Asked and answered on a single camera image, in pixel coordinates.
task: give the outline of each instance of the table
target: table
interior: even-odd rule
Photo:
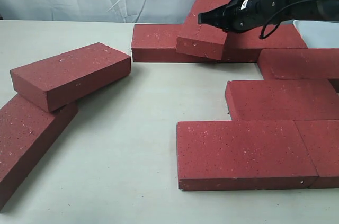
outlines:
[[[0,106],[15,94],[11,68],[95,42],[131,54],[132,32],[123,23],[0,21]],[[176,123],[230,120],[225,86],[240,79],[262,77],[256,64],[132,64],[129,77],[80,101],[0,224],[332,223],[336,189],[177,189]]]

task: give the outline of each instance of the red brick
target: red brick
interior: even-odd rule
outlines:
[[[136,24],[132,39],[134,62],[215,62],[176,52],[181,24]]]
[[[131,72],[131,57],[101,43],[11,70],[14,89],[54,111]]]
[[[339,97],[325,79],[227,83],[232,120],[338,120]]]
[[[198,14],[225,5],[229,0],[195,0],[178,34],[178,53],[221,60],[226,33],[210,25],[198,25]]]
[[[77,113],[47,113],[18,94],[0,109],[0,209]]]
[[[311,188],[339,187],[339,121],[297,121],[319,178]]]
[[[317,178],[293,121],[179,122],[179,189],[301,189]]]
[[[329,79],[339,92],[339,49],[264,49],[264,79]]]
[[[278,30],[265,40],[260,40],[261,28],[237,34],[228,33],[225,41],[224,61],[257,62],[263,49],[275,48],[307,48],[299,32],[292,24],[281,25]]]

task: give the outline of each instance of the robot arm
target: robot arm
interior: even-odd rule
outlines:
[[[287,20],[339,21],[339,0],[231,0],[212,11],[199,14],[199,24],[225,32],[243,33],[262,26],[265,39]],[[264,36],[266,27],[276,27]]]

